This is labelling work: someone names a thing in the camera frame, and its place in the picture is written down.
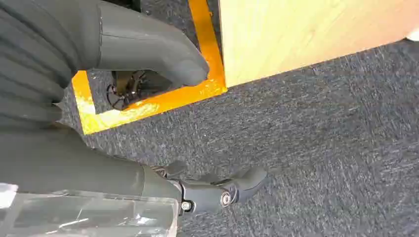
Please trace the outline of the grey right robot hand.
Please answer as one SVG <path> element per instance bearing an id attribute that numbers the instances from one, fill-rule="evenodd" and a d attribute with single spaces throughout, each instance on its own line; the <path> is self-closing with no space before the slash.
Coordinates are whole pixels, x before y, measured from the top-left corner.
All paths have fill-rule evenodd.
<path id="1" fill-rule="evenodd" d="M 0 180 L 23 193 L 90 191 L 193 202 L 217 210 L 251 198 L 267 173 L 215 183 L 167 179 L 148 166 L 88 147 L 60 123 L 58 103 L 78 71 L 152 70 L 194 86 L 209 67 L 177 28 L 102 0 L 0 3 Z"/>

